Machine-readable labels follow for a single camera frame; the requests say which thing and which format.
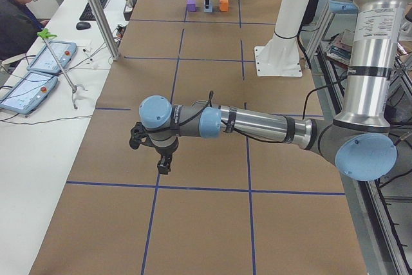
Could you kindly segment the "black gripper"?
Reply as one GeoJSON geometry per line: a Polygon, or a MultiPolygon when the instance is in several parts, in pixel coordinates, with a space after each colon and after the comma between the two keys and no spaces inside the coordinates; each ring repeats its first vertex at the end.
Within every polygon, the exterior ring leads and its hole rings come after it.
{"type": "Polygon", "coordinates": [[[157,163],[158,173],[168,175],[171,171],[173,153],[178,149],[179,141],[153,141],[153,145],[161,156],[157,163]]]}

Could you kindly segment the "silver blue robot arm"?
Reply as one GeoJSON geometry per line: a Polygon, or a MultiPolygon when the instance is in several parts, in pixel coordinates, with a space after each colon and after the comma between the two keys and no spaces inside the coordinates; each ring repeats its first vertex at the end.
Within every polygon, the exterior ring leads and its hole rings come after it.
{"type": "Polygon", "coordinates": [[[153,95],[139,107],[131,130],[133,149],[153,147],[159,173],[171,169],[181,136],[216,138],[236,132],[268,143],[298,145],[322,156],[343,175],[371,181],[396,164],[398,150],[389,138],[384,110],[395,64],[399,31],[411,0],[330,0],[333,10],[357,14],[347,85],[340,113],[332,121],[259,113],[211,101],[173,105],[153,95]]]}

